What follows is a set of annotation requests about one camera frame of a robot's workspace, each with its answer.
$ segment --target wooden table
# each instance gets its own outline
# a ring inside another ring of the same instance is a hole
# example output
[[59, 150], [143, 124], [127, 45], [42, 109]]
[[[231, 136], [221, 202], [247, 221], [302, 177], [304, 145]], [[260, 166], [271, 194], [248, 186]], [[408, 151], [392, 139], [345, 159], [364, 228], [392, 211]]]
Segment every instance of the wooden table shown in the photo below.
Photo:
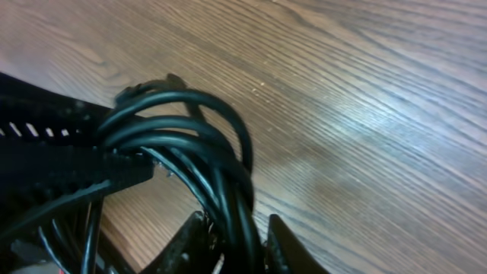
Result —
[[[485, 274], [486, 13], [483, 0], [5, 0], [0, 70], [103, 105], [172, 72], [250, 127], [262, 232], [280, 214], [333, 273]], [[158, 171], [107, 199], [103, 228], [141, 269], [198, 208]]]

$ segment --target bundle of black cables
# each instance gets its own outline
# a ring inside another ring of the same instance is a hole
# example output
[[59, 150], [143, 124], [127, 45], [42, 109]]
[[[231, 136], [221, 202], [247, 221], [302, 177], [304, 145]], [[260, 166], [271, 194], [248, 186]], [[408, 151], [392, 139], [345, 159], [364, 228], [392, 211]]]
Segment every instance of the bundle of black cables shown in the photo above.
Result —
[[[189, 116], [135, 116], [149, 107], [176, 102], [185, 103]], [[240, 142], [241, 161], [225, 136], [205, 121], [199, 106], [214, 110], [230, 123]], [[196, 135], [169, 129], [191, 130]], [[202, 91], [168, 90], [165, 83], [151, 81], [117, 98], [97, 137], [104, 148], [152, 156], [188, 186], [221, 237], [225, 272], [264, 272], [263, 249], [252, 219], [252, 142], [230, 105]]]

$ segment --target black object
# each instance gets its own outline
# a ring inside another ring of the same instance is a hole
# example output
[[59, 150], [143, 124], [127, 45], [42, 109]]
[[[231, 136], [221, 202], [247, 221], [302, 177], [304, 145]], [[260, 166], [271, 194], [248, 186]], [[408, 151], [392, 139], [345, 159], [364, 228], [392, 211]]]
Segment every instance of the black object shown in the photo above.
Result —
[[[189, 116], [136, 116], [173, 102], [185, 103]], [[240, 161], [200, 105], [230, 123]], [[262, 246], [243, 120], [175, 75], [126, 88], [110, 110], [0, 74], [0, 130], [4, 247], [19, 238], [40, 242], [66, 274], [134, 273], [100, 233], [103, 198], [151, 178], [156, 161], [189, 187], [205, 214], [193, 213], [142, 273], [210, 273], [222, 255], [220, 273], [327, 273], [277, 215]]]

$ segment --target brown wooden surface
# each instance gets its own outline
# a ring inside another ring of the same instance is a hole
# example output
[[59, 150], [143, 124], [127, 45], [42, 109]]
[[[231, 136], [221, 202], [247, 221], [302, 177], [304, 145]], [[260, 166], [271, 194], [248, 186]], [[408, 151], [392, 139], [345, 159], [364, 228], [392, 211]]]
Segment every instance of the brown wooden surface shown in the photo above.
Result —
[[[4, 0], [0, 70], [103, 105], [173, 72], [250, 127], [262, 231], [279, 213], [333, 273], [485, 274], [486, 14], [484, 0]], [[141, 269], [198, 207], [158, 172], [109, 197], [103, 227]]]

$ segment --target wood plank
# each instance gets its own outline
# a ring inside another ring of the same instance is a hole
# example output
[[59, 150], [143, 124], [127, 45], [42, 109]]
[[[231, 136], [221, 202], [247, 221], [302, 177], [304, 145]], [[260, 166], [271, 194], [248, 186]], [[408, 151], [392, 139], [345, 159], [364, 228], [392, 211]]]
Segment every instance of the wood plank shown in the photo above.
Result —
[[[485, 11], [483, 0], [10, 0], [0, 70], [107, 106], [127, 85], [179, 75], [250, 127], [263, 233], [280, 214], [334, 273], [486, 273]], [[108, 197], [103, 228], [141, 269], [198, 208], [161, 171]]]

